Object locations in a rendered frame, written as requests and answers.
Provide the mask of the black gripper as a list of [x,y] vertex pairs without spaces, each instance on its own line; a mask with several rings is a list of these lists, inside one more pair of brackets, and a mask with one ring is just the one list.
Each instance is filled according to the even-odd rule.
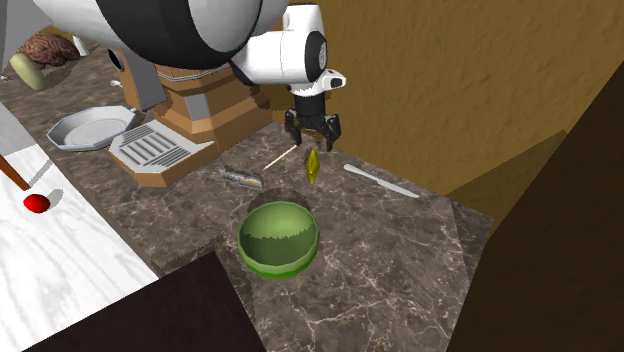
[[327,115],[325,94],[314,96],[294,96],[293,108],[285,112],[284,128],[290,134],[296,146],[302,143],[303,129],[320,133],[326,139],[326,150],[331,152],[336,140],[341,136],[338,114]]

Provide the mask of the brown and grey coffee machine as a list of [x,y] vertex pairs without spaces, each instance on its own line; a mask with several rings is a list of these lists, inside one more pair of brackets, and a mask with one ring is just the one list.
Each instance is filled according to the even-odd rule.
[[168,187],[272,121],[269,99],[227,64],[213,70],[155,65],[165,100],[154,119],[113,139],[115,163],[143,187]]

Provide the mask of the green bowl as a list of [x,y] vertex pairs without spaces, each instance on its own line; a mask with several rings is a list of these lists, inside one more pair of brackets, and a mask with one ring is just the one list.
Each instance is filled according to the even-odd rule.
[[314,215],[289,201],[254,208],[241,222],[238,251],[256,274],[272,279],[298,275],[315,258],[320,232]]

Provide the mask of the white octagonal plate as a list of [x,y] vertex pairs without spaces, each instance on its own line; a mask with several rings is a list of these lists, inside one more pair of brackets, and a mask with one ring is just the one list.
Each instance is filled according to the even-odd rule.
[[131,129],[136,109],[124,106],[97,106],[59,120],[47,138],[60,150],[83,152],[108,146],[120,134]]

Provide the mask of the pale green oblong vegetable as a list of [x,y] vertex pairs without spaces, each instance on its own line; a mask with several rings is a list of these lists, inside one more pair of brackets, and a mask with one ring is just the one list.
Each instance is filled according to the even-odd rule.
[[9,63],[20,79],[30,88],[36,91],[46,88],[45,77],[39,65],[28,55],[17,52],[9,59]]

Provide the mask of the thin red-tipped matchstick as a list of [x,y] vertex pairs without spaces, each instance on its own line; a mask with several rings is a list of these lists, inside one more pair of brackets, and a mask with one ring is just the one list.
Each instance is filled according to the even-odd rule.
[[283,152],[282,154],[280,154],[278,157],[276,157],[274,160],[272,160],[271,162],[269,162],[267,165],[265,165],[262,169],[261,169],[261,173],[266,172],[269,168],[271,168],[273,165],[275,165],[278,161],[282,160],[284,157],[286,157],[289,153],[293,152],[294,150],[296,150],[298,148],[298,145],[293,145],[292,147],[290,147],[288,150],[286,150],[285,152]]

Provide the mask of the dark brown block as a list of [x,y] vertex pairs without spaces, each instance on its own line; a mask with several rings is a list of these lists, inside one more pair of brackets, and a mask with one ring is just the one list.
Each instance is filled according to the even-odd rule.
[[23,352],[267,352],[210,252]]

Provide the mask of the yellow diamond-shaped object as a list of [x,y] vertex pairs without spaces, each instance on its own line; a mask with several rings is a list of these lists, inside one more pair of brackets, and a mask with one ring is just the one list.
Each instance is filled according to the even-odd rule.
[[317,178],[320,169],[320,162],[317,151],[310,149],[306,159],[306,171],[310,184],[313,184]]

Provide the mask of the white knife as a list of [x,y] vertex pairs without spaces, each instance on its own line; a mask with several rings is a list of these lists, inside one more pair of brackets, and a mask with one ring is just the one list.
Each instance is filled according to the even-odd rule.
[[398,186],[396,184],[390,183],[390,182],[388,182],[386,180],[383,180],[383,179],[381,179],[379,177],[376,177],[376,176],[374,176],[374,175],[372,175],[370,173],[367,173],[367,172],[365,172],[365,171],[363,171],[363,170],[361,170],[361,169],[359,169],[359,168],[357,168],[357,167],[355,167],[355,166],[353,166],[351,164],[344,164],[343,165],[343,169],[345,171],[348,171],[348,172],[351,172],[351,173],[363,176],[365,178],[368,178],[370,180],[373,180],[378,185],[380,185],[380,186],[382,186],[382,187],[384,187],[386,189],[392,190],[392,191],[394,191],[396,193],[399,193],[399,194],[402,194],[402,195],[405,195],[405,196],[408,196],[408,197],[411,197],[411,198],[414,198],[414,199],[420,198],[420,195],[418,195],[418,194],[416,194],[414,192],[411,192],[411,191],[409,191],[409,190],[407,190],[405,188],[402,188],[402,187],[400,187],[400,186]]

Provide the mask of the small white bottle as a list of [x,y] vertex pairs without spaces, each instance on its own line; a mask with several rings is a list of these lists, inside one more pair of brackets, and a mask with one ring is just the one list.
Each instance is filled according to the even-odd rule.
[[71,34],[72,37],[72,42],[74,44],[74,46],[76,47],[79,55],[81,57],[86,57],[90,54],[90,50],[89,48],[84,44],[84,42],[81,40],[81,38],[76,35],[75,33]]

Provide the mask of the white patterned robot stand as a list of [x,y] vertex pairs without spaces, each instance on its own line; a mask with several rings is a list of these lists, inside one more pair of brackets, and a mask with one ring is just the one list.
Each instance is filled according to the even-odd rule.
[[156,281],[1,103],[0,155],[51,202],[31,212],[27,192],[0,172],[0,352],[22,352]]

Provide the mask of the reddish-brown brain-shaped object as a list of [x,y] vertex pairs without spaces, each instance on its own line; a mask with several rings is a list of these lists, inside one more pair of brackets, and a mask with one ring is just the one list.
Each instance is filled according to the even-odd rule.
[[37,32],[27,39],[20,51],[40,65],[62,66],[80,59],[75,45],[65,37],[49,32]]

